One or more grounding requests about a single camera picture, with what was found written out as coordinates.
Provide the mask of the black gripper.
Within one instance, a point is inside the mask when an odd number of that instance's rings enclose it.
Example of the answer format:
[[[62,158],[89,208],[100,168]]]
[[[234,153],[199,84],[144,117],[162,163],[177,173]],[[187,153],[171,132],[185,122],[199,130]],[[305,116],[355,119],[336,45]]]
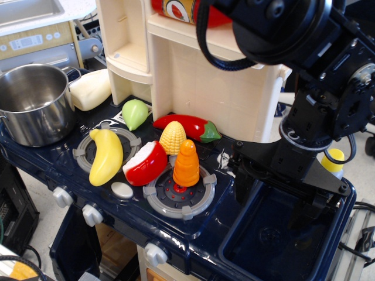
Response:
[[[330,146],[330,138],[304,139],[283,119],[279,125],[281,138],[271,143],[237,140],[232,144],[229,161],[236,175],[236,201],[245,205],[254,183],[259,181],[297,196],[288,221],[288,229],[301,229],[316,220],[323,202],[336,203],[350,194],[350,187],[329,171],[316,156]]]

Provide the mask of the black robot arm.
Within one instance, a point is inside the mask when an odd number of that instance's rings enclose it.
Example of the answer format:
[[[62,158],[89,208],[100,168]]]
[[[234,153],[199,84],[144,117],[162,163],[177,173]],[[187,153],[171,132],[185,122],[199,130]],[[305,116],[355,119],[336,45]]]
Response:
[[[273,143],[237,141],[230,165],[236,197],[249,198],[260,179],[299,198],[289,227],[302,228],[349,195],[348,185],[317,161],[333,141],[355,144],[374,119],[374,39],[345,17],[345,1],[202,1],[196,20],[201,51],[215,67],[237,71],[255,64],[283,64],[299,75],[289,114]],[[243,59],[223,61],[208,50],[210,8],[233,22]]]

